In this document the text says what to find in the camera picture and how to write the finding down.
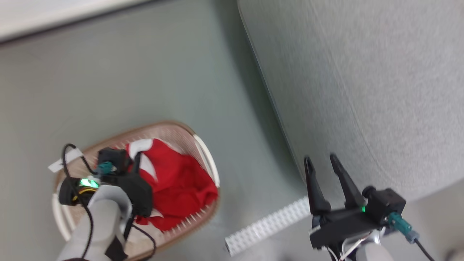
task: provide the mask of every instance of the teal connector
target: teal connector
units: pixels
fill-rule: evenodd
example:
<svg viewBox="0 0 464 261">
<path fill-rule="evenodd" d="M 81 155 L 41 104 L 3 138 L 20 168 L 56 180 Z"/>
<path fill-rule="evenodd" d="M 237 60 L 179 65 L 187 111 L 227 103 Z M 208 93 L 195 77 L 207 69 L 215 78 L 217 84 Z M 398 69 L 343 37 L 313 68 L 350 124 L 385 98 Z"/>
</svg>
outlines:
<svg viewBox="0 0 464 261">
<path fill-rule="evenodd" d="M 111 162 L 109 162 L 109 161 L 105 161 L 105 162 L 99 164 L 95 171 L 99 175 L 107 175 L 107 174 L 113 172 L 113 164 Z"/>
<path fill-rule="evenodd" d="M 412 226 L 406 222 L 400 214 L 396 212 L 392 212 L 388 216 L 388 224 L 390 224 L 390 226 L 392 226 L 395 230 L 401 232 L 410 244 L 413 244 L 414 241 L 419 239 L 419 234 L 412 229 Z"/>
</svg>

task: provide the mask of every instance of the gray floor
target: gray floor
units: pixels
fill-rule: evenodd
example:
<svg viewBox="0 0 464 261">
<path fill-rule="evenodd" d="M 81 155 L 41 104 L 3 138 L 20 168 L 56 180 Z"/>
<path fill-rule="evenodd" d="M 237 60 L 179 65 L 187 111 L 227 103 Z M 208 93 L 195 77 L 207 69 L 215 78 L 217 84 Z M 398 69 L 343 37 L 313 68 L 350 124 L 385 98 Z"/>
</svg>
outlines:
<svg viewBox="0 0 464 261">
<path fill-rule="evenodd" d="M 221 207 L 155 260 L 329 260 L 311 249 L 309 220 L 234 258 L 225 249 L 225 236 L 306 193 L 235 0 L 158 1 L 0 45 L 0 86 L 5 260 L 54 260 L 62 248 L 46 167 L 63 144 L 85 148 L 164 119 L 190 125 L 210 148 Z M 401 237 L 386 245 L 397 260 L 424 259 Z"/>
</svg>

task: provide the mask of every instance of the woven basket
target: woven basket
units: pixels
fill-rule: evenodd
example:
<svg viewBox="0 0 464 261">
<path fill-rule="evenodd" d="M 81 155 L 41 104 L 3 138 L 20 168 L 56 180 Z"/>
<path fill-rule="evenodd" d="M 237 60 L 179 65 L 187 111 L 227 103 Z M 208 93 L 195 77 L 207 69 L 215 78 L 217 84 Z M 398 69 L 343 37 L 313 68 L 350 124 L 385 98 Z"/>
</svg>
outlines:
<svg viewBox="0 0 464 261">
<path fill-rule="evenodd" d="M 133 141 L 155 138 L 162 140 L 171 149 L 181 154 L 193 156 L 213 179 L 219 192 L 218 171 L 208 148 L 193 130 L 178 122 L 161 122 L 128 131 L 88 148 L 84 151 L 84 156 L 89 161 L 89 164 L 94 165 L 97 161 L 97 152 L 105 147 L 123 149 L 126 144 Z M 68 163 L 68 169 L 70 175 L 73 177 L 84 178 L 89 175 L 84 163 L 79 158 Z M 85 211 L 80 205 L 70 207 L 59 204 L 56 192 L 58 185 L 64 180 L 64 177 L 63 171 L 60 171 L 57 175 L 52 206 L 58 229 L 64 239 L 68 241 L 72 230 L 74 230 L 79 220 L 85 215 Z M 137 226 L 155 238 L 157 251 L 160 251 L 175 244 L 178 240 L 206 224 L 214 216 L 218 206 L 219 197 L 212 204 L 205 206 L 198 213 L 189 216 L 170 231 L 161 232 L 152 225 Z M 132 229 L 125 248 L 125 252 L 129 256 L 128 260 L 145 258 L 150 256 L 152 251 L 153 244 L 150 239 Z"/>
</svg>

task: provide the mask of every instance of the red cloth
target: red cloth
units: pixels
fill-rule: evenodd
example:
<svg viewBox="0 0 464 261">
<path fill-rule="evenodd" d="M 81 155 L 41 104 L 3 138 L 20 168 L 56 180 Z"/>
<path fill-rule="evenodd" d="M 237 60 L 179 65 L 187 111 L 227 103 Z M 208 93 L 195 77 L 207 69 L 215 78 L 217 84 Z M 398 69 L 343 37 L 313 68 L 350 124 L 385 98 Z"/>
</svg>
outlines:
<svg viewBox="0 0 464 261">
<path fill-rule="evenodd" d="M 138 224 L 147 225 L 150 221 L 161 231 L 170 230 L 218 197 L 214 181 L 194 157 L 182 155 L 157 139 L 143 154 L 153 164 L 155 178 L 142 168 L 140 176 L 152 187 L 153 208 L 164 218 L 137 217 Z"/>
</svg>

